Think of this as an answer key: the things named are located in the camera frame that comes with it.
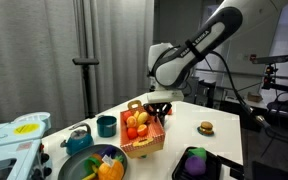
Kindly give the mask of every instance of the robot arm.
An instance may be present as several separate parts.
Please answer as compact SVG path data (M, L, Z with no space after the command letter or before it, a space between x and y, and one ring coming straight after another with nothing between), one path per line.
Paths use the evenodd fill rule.
M151 84L156 86L154 91L163 91L165 95L168 90L178 89L189 77L191 69L210 51L228 38L239 36L265 22L286 4L288 0L224 0L202 28L181 47L174 48L171 44L152 46L148 68ZM170 99L166 101L180 100L171 97L173 92L165 96Z

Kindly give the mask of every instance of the basket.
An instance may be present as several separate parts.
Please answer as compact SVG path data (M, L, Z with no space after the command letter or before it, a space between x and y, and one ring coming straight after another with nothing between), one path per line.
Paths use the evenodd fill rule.
M135 100L128 104L128 110L134 114L136 111L139 113L146 112L142 106L141 101ZM155 116L149 116L148 119L148 134L144 137L137 137L130 140L127 136L127 126L123 121L123 111L120 113L120 147L130 158L139 158L141 156L153 153L155 151L163 149L165 141L165 131L160 123L159 119L155 119Z

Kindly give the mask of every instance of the teal mug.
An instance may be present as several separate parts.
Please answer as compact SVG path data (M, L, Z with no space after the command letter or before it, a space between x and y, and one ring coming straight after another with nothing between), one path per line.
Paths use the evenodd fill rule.
M112 137L116 134L116 118L114 116L99 116L97 119L97 133L100 137Z

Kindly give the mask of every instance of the kettle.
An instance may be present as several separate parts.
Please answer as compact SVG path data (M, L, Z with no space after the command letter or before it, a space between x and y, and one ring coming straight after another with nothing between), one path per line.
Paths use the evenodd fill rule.
M71 127L69 130L74 130L78 127L86 126L87 131L85 130L75 130L71 133L70 138L66 142L64 140L61 143L61 147L64 148L66 147L66 153L70 156L74 155L75 153L94 145L93 138L91 136L91 128L88 124L86 123L78 123Z

